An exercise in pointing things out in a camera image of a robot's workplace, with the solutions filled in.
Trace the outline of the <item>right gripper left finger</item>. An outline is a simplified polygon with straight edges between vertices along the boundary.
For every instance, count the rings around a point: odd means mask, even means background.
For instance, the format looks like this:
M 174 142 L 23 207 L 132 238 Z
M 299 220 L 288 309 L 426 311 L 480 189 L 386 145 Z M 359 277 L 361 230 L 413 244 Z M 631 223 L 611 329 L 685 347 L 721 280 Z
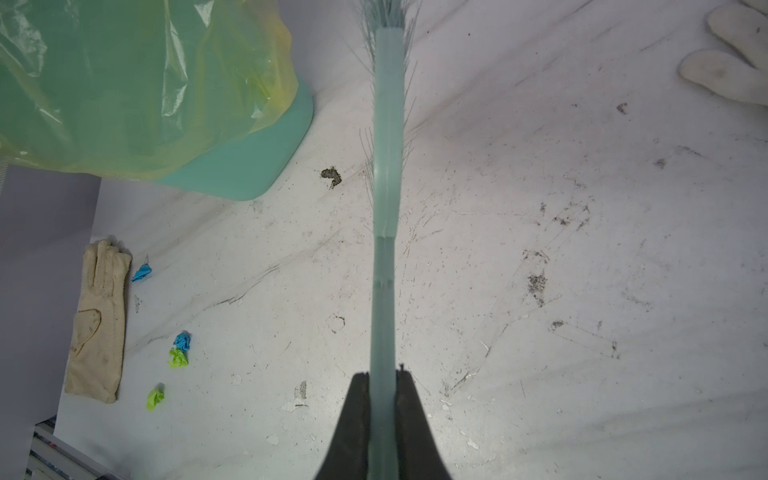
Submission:
M 371 408 L 369 374 L 350 382 L 327 454 L 316 480 L 365 480 L 368 477 Z

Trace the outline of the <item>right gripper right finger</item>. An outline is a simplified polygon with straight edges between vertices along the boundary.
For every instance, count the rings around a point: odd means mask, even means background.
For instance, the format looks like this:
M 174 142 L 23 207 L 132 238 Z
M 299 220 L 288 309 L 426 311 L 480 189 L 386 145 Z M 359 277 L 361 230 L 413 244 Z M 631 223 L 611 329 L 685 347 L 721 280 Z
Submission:
M 395 435 L 400 480 L 451 480 L 434 441 L 412 374 L 396 371 Z

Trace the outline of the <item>green hand brush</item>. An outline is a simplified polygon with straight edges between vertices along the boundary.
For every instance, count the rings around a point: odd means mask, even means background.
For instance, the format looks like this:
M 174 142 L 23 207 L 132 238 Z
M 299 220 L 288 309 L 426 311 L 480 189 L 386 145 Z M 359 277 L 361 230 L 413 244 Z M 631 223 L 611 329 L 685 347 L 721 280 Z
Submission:
M 371 193 L 373 282 L 370 341 L 369 479 L 397 479 L 395 436 L 395 246 L 405 131 L 405 76 L 411 38 L 407 1 L 362 1 L 360 12 L 373 73 Z

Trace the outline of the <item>blue green scrap left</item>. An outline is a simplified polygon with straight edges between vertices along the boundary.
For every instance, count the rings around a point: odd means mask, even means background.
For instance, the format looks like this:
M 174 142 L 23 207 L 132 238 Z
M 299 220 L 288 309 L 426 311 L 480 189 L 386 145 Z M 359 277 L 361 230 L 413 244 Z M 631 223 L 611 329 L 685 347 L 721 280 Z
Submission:
M 174 342 L 173 347 L 169 351 L 168 364 L 172 369 L 182 368 L 189 365 L 188 352 L 191 346 L 191 336 L 188 332 L 182 331 L 179 333 Z

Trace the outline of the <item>small lime scrap far left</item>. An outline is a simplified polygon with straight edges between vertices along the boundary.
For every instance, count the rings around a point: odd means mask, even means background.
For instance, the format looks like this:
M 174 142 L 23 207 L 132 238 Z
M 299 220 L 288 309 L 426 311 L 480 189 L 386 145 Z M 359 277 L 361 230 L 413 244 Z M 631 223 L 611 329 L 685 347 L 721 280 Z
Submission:
M 162 387 L 156 387 L 151 390 L 147 396 L 146 408 L 148 411 L 154 411 L 158 405 L 160 405 L 165 398 L 164 389 Z

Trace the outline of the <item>beige work glove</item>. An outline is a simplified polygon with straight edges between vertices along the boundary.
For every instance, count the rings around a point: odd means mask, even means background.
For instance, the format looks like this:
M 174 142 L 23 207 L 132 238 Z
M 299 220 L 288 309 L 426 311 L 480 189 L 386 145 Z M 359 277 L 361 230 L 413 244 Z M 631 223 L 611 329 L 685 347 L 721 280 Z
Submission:
M 108 239 L 85 248 L 64 391 L 114 403 L 122 378 L 132 257 Z

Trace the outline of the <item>tiny blue scrap by glove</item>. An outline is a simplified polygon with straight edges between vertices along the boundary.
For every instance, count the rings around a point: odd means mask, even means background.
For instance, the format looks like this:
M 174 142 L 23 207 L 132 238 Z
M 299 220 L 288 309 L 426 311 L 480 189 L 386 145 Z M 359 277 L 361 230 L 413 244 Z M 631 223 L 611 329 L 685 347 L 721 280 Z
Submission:
M 144 280 L 146 277 L 148 277 L 152 273 L 152 268 L 148 263 L 142 264 L 134 273 L 133 277 L 131 278 L 131 282 L 138 282 Z

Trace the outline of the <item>green trash bin with bag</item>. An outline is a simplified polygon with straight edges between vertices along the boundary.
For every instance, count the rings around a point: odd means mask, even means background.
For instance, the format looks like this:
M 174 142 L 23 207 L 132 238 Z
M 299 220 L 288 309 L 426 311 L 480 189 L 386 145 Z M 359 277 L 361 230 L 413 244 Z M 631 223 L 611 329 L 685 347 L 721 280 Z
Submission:
M 273 1 L 5 1 L 1 160 L 263 195 L 314 114 Z

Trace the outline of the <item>white glove yellow cuff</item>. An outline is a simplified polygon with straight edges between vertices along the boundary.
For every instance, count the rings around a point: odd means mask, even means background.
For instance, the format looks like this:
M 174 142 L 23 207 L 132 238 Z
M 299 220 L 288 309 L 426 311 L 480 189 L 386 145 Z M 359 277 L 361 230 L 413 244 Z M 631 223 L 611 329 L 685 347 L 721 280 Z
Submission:
M 736 53 L 700 50 L 685 57 L 678 74 L 723 98 L 767 105 L 767 3 L 738 1 L 713 10 L 709 31 Z

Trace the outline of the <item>aluminium front rail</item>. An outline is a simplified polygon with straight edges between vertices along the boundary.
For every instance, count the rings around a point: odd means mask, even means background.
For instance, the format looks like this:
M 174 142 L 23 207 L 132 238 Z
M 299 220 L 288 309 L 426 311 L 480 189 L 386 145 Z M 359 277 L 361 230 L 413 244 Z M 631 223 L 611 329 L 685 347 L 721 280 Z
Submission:
M 117 480 L 119 476 L 54 434 L 56 416 L 35 425 L 24 479 Z

